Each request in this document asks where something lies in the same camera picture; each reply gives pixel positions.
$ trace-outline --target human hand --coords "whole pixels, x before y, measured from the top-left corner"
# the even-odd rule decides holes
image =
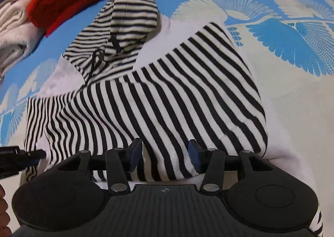
[[[0,237],[9,237],[12,235],[11,230],[7,227],[10,218],[6,210],[8,208],[7,202],[4,200],[5,190],[0,185]]]

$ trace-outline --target white towel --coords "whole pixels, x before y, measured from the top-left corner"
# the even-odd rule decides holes
[[[14,29],[28,19],[27,5],[31,0],[18,0],[8,2],[0,8],[0,33],[5,30]]]
[[[0,33],[0,75],[28,56],[42,39],[44,30],[31,22]]]

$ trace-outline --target bed sheet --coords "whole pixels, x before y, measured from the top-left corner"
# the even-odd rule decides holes
[[[60,55],[105,2],[64,23],[6,74],[0,91],[0,145],[23,145],[28,97],[39,91]],[[312,167],[324,236],[334,236],[334,0],[156,2],[160,12],[173,19],[224,18],[236,44],[247,52],[295,147]]]

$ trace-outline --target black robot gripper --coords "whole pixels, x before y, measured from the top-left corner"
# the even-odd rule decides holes
[[[195,185],[136,185],[128,172],[142,159],[143,143],[91,156],[82,150],[20,187],[12,206],[21,224],[14,237],[315,236],[313,190],[248,150],[239,156],[188,143],[190,160],[204,174]],[[106,170],[108,190],[92,182]],[[223,190],[224,171],[238,182]]]

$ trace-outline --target metal screw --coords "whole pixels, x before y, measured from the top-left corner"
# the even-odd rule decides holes
[[[123,192],[128,187],[124,183],[115,183],[111,186],[111,190],[113,190],[116,193]]]
[[[207,183],[203,186],[203,189],[206,192],[217,192],[219,190],[219,186],[215,183]]]

